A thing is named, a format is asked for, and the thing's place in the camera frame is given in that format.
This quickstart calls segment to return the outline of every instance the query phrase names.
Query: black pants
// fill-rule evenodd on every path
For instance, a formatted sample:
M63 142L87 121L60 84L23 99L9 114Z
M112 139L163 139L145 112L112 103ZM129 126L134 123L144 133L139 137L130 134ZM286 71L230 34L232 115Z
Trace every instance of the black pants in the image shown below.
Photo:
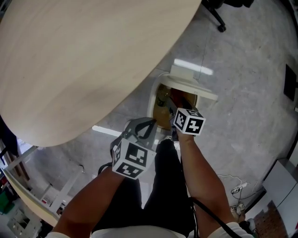
M182 166L171 140L162 141L156 149L156 176L153 191L141 208L139 180L125 178L105 214L93 229L154 225L188 237L195 220L188 199Z

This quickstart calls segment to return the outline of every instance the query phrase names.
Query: round table top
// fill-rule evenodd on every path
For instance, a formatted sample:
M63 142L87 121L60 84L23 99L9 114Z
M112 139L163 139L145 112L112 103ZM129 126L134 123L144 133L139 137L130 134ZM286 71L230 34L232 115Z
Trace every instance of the round table top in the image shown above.
M121 103L200 0L13 0L0 24L0 115L23 141L74 139Z

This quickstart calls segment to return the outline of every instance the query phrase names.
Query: gray floor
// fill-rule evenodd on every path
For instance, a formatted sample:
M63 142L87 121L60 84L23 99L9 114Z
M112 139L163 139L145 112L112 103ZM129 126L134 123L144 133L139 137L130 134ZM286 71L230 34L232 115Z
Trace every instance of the gray floor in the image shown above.
M246 197L258 189L273 161L286 155L297 131L294 103L283 95L285 64L298 68L297 37L278 0L255 0L249 9L223 5L218 13L226 22L225 33L217 31L215 19L201 6L156 69L98 125L121 131L127 120L146 116L154 78L168 71L174 58L212 69L213 75L196 76L219 96L215 104L201 101L199 110L207 121L196 142L217 174L249 183L242 192ZM111 160L114 139L88 130L63 145L40 148L26 161L32 183L43 189L51 183L59 190L82 164L85 173L69 194L75 195ZM144 190L152 186L154 174L151 167L141 177ZM240 181L220 178L230 204L235 204L230 190Z

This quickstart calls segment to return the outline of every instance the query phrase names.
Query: white shirt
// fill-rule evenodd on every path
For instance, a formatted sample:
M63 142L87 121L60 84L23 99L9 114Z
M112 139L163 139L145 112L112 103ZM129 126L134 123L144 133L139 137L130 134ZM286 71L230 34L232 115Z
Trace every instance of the white shirt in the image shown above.
M227 224L237 235L242 238L253 238L247 234L238 223L230 222ZM128 226L123 228L111 228L95 231L91 238L185 238L177 232L170 231L161 227L151 225ZM229 238L230 236L222 227L215 230L208 238ZM66 235L57 232L51 232L46 238L69 238Z

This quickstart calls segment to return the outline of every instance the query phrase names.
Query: fiducial marker cube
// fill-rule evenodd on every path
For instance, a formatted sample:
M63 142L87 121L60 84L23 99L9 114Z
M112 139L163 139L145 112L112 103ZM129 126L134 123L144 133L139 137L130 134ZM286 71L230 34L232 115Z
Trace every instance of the fiducial marker cube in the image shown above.
M174 125L183 134L200 135L205 120L198 111L177 108Z
M137 179L151 166L156 153L127 139L122 139L114 152L112 171Z

